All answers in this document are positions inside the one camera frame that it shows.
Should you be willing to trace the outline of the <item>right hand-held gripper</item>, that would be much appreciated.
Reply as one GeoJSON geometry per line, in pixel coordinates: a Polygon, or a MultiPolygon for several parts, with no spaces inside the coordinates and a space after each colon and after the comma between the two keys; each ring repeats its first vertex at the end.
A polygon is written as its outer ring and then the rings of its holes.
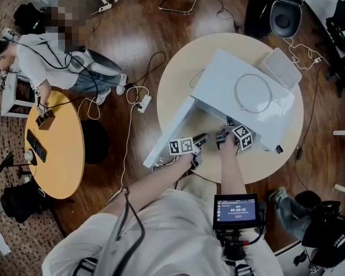
{"type": "Polygon", "coordinates": [[[220,144],[225,142],[229,133],[232,132],[236,138],[236,145],[239,150],[244,151],[250,148],[253,144],[253,137],[251,131],[244,125],[236,126],[233,118],[227,116],[227,124],[223,129],[216,133],[216,145],[220,148],[220,144]]]}

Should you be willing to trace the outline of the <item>person's right hand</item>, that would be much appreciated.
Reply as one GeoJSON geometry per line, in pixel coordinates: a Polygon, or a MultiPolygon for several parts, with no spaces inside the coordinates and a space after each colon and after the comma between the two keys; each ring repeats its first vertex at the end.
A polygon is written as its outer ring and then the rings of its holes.
{"type": "Polygon", "coordinates": [[[230,132],[226,139],[220,144],[220,152],[225,155],[236,155],[236,136],[230,132]]]}

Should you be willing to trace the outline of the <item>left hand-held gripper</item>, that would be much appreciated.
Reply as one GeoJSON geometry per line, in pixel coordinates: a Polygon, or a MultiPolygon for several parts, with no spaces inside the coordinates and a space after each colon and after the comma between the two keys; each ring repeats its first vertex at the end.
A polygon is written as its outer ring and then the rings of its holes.
{"type": "Polygon", "coordinates": [[[210,138],[210,134],[202,133],[194,137],[183,137],[169,141],[169,151],[171,156],[181,156],[192,154],[190,170],[196,170],[202,162],[202,147],[210,138]]]}

